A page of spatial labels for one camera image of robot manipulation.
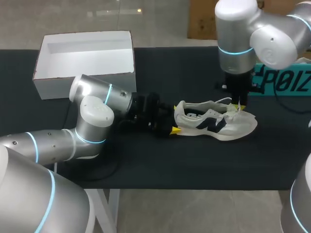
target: white sneaker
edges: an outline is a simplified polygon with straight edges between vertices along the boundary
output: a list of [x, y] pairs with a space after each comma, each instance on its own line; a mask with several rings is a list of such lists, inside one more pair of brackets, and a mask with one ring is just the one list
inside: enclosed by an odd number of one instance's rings
[[237, 110], [232, 104], [213, 101], [176, 106], [174, 118], [181, 129], [178, 135], [210, 135], [221, 141], [235, 140], [250, 134], [256, 127], [255, 116]]

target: gray floor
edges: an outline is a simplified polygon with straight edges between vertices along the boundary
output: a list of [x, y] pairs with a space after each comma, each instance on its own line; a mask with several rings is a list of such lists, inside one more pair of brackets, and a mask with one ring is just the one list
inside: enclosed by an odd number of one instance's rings
[[[50, 33], [131, 30], [135, 47], [211, 46], [187, 37], [189, 0], [0, 0], [0, 49]], [[279, 233], [277, 191], [122, 190], [120, 233]]]

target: black table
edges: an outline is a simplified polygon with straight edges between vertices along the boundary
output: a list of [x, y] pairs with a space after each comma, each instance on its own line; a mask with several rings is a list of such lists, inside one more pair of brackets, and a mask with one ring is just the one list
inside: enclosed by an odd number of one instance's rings
[[[75, 125], [76, 109], [68, 99], [40, 99], [32, 82], [37, 55], [36, 50], [0, 51], [0, 135]], [[137, 48], [135, 63], [138, 92], [158, 92], [167, 103], [226, 97], [214, 89], [223, 78], [216, 47]], [[311, 108], [308, 97], [282, 101]], [[83, 188], [289, 189], [310, 153], [311, 116], [289, 113], [265, 96], [250, 97], [247, 111], [259, 125], [237, 141], [161, 139], [131, 130], [107, 140], [100, 157], [59, 164], [58, 173]], [[116, 161], [117, 170], [100, 179]], [[82, 181], [85, 177], [94, 181]]]

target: black cable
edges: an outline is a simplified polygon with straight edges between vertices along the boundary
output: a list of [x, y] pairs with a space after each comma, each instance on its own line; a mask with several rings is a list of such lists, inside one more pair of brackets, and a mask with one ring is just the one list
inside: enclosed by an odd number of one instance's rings
[[[124, 123], [133, 123], [133, 121], [132, 120], [128, 120], [128, 119], [123, 119], [116, 125], [115, 130], [119, 131], [121, 126]], [[100, 176], [98, 178], [89, 178], [89, 179], [77, 178], [77, 179], [73, 179], [73, 180], [75, 182], [96, 182], [96, 181], [101, 181], [101, 180], [107, 179], [108, 177], [111, 177], [112, 175], [114, 175], [119, 170], [120, 165], [121, 165], [121, 161], [122, 161], [121, 156], [117, 155], [116, 166], [113, 168], [113, 170], [109, 174], [105, 174], [104, 176]]]
[[63, 124], [62, 129], [65, 128], [65, 125], [66, 125], [66, 122], [67, 122], [67, 119], [68, 119], [68, 115], [69, 115], [69, 109], [70, 109], [70, 106], [71, 106], [71, 101], [70, 100], [68, 100], [68, 101], [69, 101], [69, 104], [68, 104], [68, 108], [67, 108], [67, 112], [66, 112], [66, 116], [65, 116], [65, 120], [64, 120], [64, 124]]
[[291, 113], [295, 113], [295, 114], [310, 114], [311, 113], [311, 110], [306, 110], [306, 111], [299, 111], [299, 110], [296, 110], [296, 109], [292, 109], [288, 106], [286, 106], [284, 103], [282, 103], [280, 101], [280, 99], [278, 98], [278, 95], [276, 93], [276, 78], [273, 80], [273, 92], [274, 92], [274, 96], [276, 98], [276, 101], [279, 103], [279, 105], [281, 107], [283, 107], [284, 109], [286, 109], [287, 111], [291, 112]]

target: cardboard box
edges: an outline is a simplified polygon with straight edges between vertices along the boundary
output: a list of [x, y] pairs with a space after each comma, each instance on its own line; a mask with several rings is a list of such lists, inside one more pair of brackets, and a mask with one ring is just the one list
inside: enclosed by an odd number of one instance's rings
[[[217, 40], [215, 6], [218, 0], [190, 0], [188, 38]], [[258, 7], [269, 13], [285, 15], [300, 0], [257, 0]]]
[[129, 31], [46, 35], [33, 81], [45, 99], [68, 98], [75, 76], [86, 74], [136, 92], [135, 62]]

